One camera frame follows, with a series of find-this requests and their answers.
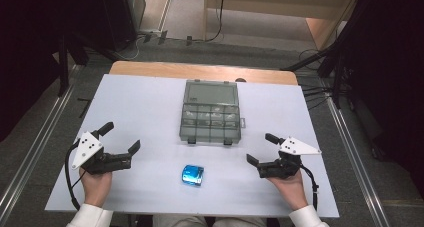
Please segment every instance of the shirt cuff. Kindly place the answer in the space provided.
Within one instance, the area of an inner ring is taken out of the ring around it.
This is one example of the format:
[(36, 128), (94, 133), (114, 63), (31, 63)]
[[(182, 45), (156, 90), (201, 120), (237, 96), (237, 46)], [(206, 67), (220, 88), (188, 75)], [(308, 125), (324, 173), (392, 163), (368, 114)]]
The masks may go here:
[(102, 208), (83, 204), (80, 210), (71, 221), (72, 226), (109, 226), (112, 220), (113, 211), (103, 210)]
[(321, 222), (312, 205), (308, 205), (289, 214), (296, 227), (328, 226)]

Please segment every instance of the white table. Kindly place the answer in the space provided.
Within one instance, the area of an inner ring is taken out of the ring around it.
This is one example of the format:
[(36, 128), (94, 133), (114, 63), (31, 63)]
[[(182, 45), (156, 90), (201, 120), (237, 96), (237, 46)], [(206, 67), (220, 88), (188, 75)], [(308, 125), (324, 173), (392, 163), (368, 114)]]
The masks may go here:
[[(113, 173), (112, 189), (104, 208), (143, 214), (287, 216), (288, 205), (277, 189), (260, 179), (256, 168), (246, 162), (246, 153), (261, 162), (278, 157), (278, 146), (266, 141), (265, 133), (283, 138), (290, 135), (318, 148), (301, 88), (238, 83), (246, 128), (242, 129), (241, 141), (231, 147), (203, 143), (189, 146), (180, 141), (184, 89), (185, 79), (103, 77), (78, 136), (113, 121), (115, 129), (100, 138), (105, 152), (124, 153), (136, 140), (141, 141), (132, 168)], [(322, 157), (303, 156), (302, 160), (320, 186), (318, 214), (339, 217)], [(181, 171), (187, 164), (205, 168), (201, 187), (182, 183)], [(303, 178), (308, 201), (312, 203), (310, 179), (306, 174)], [(71, 179), (78, 179), (77, 171), (71, 170)], [(82, 203), (82, 186), (78, 184), (74, 191)], [(75, 211), (63, 169), (45, 209)]]

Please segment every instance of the transparent compartment box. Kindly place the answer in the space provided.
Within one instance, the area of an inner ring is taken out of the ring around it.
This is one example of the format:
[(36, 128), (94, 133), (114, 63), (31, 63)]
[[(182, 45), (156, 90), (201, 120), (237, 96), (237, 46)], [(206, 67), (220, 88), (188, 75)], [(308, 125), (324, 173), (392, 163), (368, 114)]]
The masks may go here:
[(231, 145), (241, 139), (237, 84), (187, 80), (180, 138)]

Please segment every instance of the person's left hand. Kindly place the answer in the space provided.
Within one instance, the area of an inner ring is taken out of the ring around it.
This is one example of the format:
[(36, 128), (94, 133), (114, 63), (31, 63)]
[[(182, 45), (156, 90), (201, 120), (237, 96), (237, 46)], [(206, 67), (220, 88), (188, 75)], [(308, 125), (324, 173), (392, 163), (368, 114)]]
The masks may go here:
[[(84, 174), (84, 171), (80, 168), (80, 176)], [(81, 182), (85, 193), (84, 203), (102, 208), (112, 185), (112, 172), (102, 175), (91, 175), (86, 172)]]

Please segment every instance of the blue object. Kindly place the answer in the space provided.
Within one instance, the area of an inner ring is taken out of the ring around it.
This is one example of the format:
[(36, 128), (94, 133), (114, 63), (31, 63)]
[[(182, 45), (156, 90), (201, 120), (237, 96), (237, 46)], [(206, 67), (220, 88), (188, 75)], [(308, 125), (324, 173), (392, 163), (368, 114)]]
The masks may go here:
[(204, 170), (203, 167), (186, 165), (182, 174), (183, 182), (189, 185), (200, 186), (202, 184)]

